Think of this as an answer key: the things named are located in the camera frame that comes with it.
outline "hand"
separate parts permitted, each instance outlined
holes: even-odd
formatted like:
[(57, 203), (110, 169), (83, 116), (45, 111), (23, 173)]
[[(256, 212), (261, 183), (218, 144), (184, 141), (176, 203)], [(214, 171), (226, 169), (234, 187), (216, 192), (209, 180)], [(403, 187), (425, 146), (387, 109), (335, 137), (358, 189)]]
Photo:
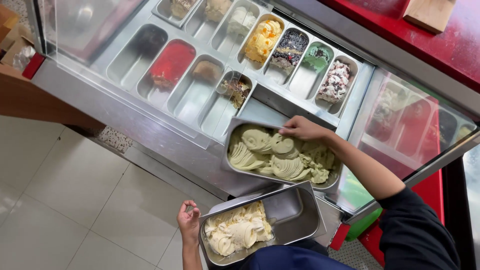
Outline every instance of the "hand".
[(300, 140), (320, 140), (332, 135), (333, 131), (321, 127), (303, 116), (294, 116), (278, 131), (281, 135), (297, 137)]
[[(190, 211), (186, 211), (188, 206), (195, 207)], [(200, 210), (197, 208), (197, 204), (194, 201), (184, 201), (180, 207), (179, 214), (177, 216), (177, 222), (179, 224), (181, 238), (184, 245), (196, 245), (198, 244), (198, 232), (200, 230), (200, 224), (198, 218), (200, 217)]]

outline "white tile floor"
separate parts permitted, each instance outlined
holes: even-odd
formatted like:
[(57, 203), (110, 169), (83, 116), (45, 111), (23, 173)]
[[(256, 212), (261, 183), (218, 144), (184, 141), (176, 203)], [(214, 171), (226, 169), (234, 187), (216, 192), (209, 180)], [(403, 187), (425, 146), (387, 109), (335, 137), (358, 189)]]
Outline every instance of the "white tile floor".
[(0, 116), (0, 149), (2, 270), (181, 269), (190, 196), (60, 124)]

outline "person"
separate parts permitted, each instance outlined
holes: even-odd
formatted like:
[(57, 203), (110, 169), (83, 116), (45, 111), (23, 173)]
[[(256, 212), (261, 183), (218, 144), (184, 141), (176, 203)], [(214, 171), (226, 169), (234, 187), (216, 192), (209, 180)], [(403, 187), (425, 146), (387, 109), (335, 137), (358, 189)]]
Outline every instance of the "person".
[[(380, 203), (380, 250), (385, 269), (460, 269), (460, 260), (452, 236), (435, 212), (382, 164), (356, 149), (333, 131), (295, 116), (279, 133), (305, 141), (327, 145)], [(193, 210), (185, 212), (187, 206)], [(183, 269), (200, 270), (198, 233), (200, 211), (193, 201), (185, 201), (177, 217), (183, 241)], [(315, 245), (274, 245), (261, 248), (230, 269), (304, 269), (342, 270), (350, 267), (322, 255)]]

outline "red counter top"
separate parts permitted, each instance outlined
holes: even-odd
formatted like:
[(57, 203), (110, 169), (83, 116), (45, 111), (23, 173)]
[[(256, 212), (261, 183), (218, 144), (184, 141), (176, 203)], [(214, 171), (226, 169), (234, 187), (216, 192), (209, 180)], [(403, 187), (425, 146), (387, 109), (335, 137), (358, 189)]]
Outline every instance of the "red counter top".
[(457, 0), (445, 31), (403, 20), (408, 0), (319, 0), (480, 93), (480, 1)]

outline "black sleeve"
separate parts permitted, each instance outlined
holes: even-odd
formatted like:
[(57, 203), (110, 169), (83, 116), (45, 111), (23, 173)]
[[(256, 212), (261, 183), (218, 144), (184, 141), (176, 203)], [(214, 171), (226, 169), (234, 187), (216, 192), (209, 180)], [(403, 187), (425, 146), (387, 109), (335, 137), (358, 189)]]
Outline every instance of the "black sleeve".
[(380, 219), (386, 270), (460, 269), (452, 236), (420, 196), (405, 188), (378, 202), (386, 209)]

